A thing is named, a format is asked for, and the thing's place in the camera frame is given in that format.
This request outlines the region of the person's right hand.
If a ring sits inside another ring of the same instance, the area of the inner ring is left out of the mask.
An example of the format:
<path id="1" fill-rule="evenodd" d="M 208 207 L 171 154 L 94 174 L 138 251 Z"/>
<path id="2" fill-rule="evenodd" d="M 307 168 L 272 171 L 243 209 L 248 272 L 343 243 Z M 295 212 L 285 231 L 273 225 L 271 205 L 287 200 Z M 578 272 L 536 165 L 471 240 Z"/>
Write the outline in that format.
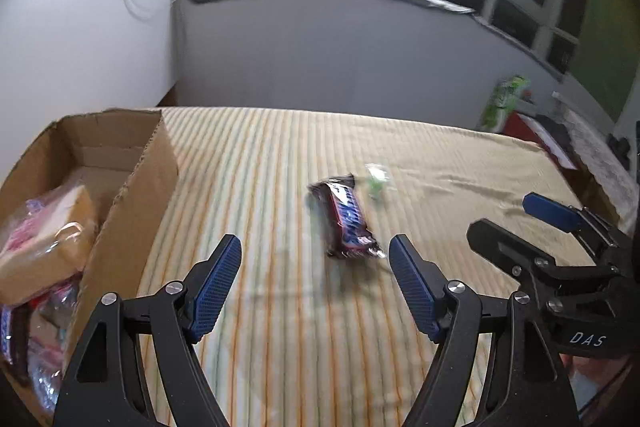
<path id="1" fill-rule="evenodd" d="M 629 355 L 619 359 L 592 359 L 561 355 L 580 420 L 588 425 L 611 403 L 631 370 Z"/>

